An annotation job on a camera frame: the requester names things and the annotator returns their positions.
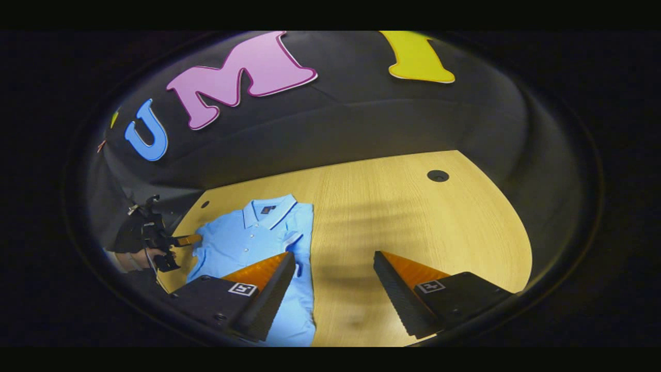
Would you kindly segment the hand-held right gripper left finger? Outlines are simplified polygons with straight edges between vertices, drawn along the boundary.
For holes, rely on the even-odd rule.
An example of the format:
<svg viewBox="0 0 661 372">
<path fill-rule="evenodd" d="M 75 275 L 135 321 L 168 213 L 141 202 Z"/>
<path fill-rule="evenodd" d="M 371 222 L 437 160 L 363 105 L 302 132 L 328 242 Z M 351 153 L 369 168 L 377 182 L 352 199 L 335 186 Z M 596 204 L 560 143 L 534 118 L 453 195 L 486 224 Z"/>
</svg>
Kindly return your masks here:
<svg viewBox="0 0 661 372">
<path fill-rule="evenodd" d="M 224 277 L 202 275 L 169 294 L 166 302 L 204 330 L 265 341 L 294 269 L 294 253 L 284 252 Z"/>
</svg>

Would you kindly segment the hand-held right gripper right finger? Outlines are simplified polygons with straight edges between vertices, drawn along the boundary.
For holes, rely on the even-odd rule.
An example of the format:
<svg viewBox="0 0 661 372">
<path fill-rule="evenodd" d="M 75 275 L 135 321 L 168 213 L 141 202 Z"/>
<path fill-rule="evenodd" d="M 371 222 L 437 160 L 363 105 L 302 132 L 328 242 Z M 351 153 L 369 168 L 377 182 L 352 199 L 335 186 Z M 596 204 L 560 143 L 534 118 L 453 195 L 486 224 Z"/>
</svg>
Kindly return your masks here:
<svg viewBox="0 0 661 372">
<path fill-rule="evenodd" d="M 460 327 L 514 296 L 472 272 L 448 274 L 386 251 L 375 252 L 373 268 L 416 339 Z"/>
</svg>

